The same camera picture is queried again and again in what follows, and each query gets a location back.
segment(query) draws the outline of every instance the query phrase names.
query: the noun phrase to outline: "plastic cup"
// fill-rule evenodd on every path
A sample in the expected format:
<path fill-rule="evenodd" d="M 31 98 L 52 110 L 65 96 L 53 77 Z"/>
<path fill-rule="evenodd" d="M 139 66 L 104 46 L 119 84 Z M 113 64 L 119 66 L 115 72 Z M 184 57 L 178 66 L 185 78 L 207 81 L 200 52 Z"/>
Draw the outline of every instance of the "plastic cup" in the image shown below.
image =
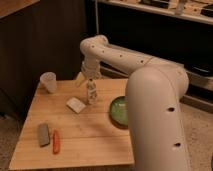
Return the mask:
<path fill-rule="evenodd" d="M 55 93 L 57 89 L 56 74 L 53 72 L 45 72 L 40 77 L 40 82 L 44 85 L 49 93 Z"/>

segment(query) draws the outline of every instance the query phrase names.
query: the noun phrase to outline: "dark wooden cabinet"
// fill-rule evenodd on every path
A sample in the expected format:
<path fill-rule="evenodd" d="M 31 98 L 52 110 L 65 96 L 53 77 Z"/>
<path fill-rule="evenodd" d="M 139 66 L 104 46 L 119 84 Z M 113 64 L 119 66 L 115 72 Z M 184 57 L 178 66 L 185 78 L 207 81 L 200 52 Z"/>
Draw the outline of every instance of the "dark wooden cabinet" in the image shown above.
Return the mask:
<path fill-rule="evenodd" d="M 25 118 L 39 76 L 73 79 L 86 36 L 84 0 L 42 0 L 0 20 L 0 112 Z"/>

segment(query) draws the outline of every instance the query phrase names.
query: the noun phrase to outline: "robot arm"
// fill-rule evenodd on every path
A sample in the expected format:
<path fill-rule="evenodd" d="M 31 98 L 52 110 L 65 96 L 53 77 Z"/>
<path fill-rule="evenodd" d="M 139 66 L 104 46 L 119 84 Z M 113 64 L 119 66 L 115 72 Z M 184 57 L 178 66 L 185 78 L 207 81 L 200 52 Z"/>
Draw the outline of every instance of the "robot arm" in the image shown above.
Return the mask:
<path fill-rule="evenodd" d="M 130 75 L 126 86 L 136 171 L 190 171 L 179 99 L 188 88 L 184 69 L 171 61 L 112 46 L 104 36 L 81 42 L 82 72 L 100 78 L 100 61 Z"/>

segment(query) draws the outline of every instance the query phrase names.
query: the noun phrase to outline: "speckled floor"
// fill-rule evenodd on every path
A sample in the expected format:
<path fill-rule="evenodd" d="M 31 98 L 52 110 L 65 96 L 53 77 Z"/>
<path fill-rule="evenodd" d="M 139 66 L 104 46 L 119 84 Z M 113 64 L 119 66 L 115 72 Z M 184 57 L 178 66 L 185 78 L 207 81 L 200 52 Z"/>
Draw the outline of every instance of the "speckled floor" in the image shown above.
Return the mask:
<path fill-rule="evenodd" d="M 211 171 L 213 114 L 181 104 L 192 171 Z M 0 171 L 7 171 L 20 131 L 11 118 L 0 118 Z M 130 171 L 129 166 L 63 169 L 70 171 Z"/>
<path fill-rule="evenodd" d="M 0 117 L 0 171 L 8 170 L 19 134 L 17 121 L 10 117 Z"/>

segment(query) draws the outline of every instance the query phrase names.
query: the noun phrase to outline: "wooden tabletop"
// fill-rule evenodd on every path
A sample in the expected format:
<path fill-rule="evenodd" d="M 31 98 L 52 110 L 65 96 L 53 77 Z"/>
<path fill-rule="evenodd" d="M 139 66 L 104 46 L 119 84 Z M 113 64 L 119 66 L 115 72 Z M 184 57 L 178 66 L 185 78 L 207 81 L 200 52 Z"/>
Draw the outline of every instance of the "wooden tabletop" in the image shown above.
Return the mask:
<path fill-rule="evenodd" d="M 109 119 L 111 101 L 124 95 L 125 79 L 96 80 L 97 103 L 75 114 L 66 102 L 77 97 L 86 103 L 86 85 L 76 88 L 74 81 L 58 81 L 58 89 L 48 94 L 39 85 L 13 154 L 10 170 L 70 168 L 132 164 L 128 130 L 116 128 Z M 40 148 L 37 126 L 46 122 L 50 136 L 57 129 L 61 151 L 52 154 L 51 144 Z"/>

